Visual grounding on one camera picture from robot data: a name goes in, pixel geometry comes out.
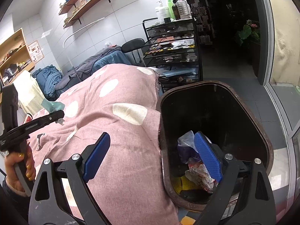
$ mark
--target green leaf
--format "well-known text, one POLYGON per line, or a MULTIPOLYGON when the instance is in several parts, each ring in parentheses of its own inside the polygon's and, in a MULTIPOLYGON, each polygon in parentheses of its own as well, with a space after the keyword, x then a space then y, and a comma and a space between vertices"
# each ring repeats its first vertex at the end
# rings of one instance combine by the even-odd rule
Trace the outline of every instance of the green leaf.
POLYGON ((238 31, 238 35, 242 40, 247 39, 252 33, 252 29, 249 25, 244 25, 244 28, 242 31, 238 31))
POLYGON ((251 33, 251 36, 252 36, 254 39, 260 41, 260 36, 258 35, 258 33, 252 32, 252 33, 251 33))
POLYGON ((255 28, 254 32, 256 32, 260 36, 260 29, 259 28, 255 28))
POLYGON ((243 44, 243 40, 240 38, 239 32, 236 32, 236 34, 234 36, 234 40, 239 46, 241 46, 243 44))

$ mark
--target black clamp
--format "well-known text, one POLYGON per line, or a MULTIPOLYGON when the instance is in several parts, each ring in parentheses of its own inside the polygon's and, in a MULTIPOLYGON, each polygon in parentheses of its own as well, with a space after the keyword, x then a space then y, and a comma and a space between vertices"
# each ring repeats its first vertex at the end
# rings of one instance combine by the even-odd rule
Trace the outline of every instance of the black clamp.
POLYGON ((110 136, 103 133, 94 145, 69 160, 53 163, 45 159, 30 199, 28 221, 40 224, 111 225, 99 208, 86 183, 93 179, 110 147, 110 136), (84 219, 72 216, 61 178, 68 178, 76 204, 84 219))

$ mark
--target plastic bottle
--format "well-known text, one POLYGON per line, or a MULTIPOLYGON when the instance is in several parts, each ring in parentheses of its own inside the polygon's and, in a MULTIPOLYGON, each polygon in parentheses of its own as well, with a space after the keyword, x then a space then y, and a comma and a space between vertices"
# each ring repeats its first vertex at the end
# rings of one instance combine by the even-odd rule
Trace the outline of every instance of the plastic bottle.
POLYGON ((189 11, 190 16, 191 16, 191 15, 192 15, 192 13, 191 13, 191 7, 190 7, 190 5, 188 4, 187 0, 184 0, 184 1, 187 3, 187 8, 188 8, 188 11, 189 11))
POLYGON ((164 19, 170 18, 170 12, 168 7, 164 7, 161 1, 157 1, 159 4, 158 7, 155 8, 157 11, 156 14, 158 15, 158 18, 160 19, 160 23, 164 24, 164 19))
POLYGON ((175 19, 175 16, 174 16, 174 13, 173 13, 173 0, 167 0, 167 6, 169 8, 169 11, 170 11, 170 16, 172 19, 175 19))
POLYGON ((184 0, 177 0, 176 5, 178 7, 178 11, 181 19, 189 19, 190 13, 188 11, 188 4, 184 0))
POLYGON ((179 13, 178 7, 176 5, 176 2, 177 2, 176 0, 173 0, 172 10, 173 10, 173 13, 174 13, 175 20, 179 20, 180 19, 180 13, 179 13))

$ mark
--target trash bin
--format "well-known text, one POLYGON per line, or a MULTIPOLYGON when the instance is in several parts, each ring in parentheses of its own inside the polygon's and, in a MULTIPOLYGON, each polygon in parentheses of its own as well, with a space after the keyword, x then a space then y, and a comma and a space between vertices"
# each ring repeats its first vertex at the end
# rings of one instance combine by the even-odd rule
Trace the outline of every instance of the trash bin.
MULTIPOLYGON (((177 153, 177 139, 192 130, 202 131, 224 153, 237 159, 259 158, 267 174, 273 165, 273 147, 260 123, 235 91, 218 81, 203 81, 167 91, 157 103, 161 112, 159 142, 162 155, 163 181, 166 192, 175 204, 201 212, 210 194, 204 190, 177 194, 174 180, 188 170, 177 153)), ((238 179, 229 202, 236 203, 242 179, 238 179)))

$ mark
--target green bottle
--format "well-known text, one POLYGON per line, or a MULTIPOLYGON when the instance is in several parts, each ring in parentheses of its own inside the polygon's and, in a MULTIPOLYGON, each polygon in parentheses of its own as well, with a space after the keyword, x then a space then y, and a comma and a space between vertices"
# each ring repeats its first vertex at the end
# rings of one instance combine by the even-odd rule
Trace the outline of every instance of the green bottle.
POLYGON ((175 19, 175 16, 174 16, 174 12, 173 12, 173 9, 172 9, 172 6, 173 6, 173 0, 167 0, 167 6, 169 8, 169 11, 170 11, 170 15, 171 15, 171 18, 172 19, 175 19))

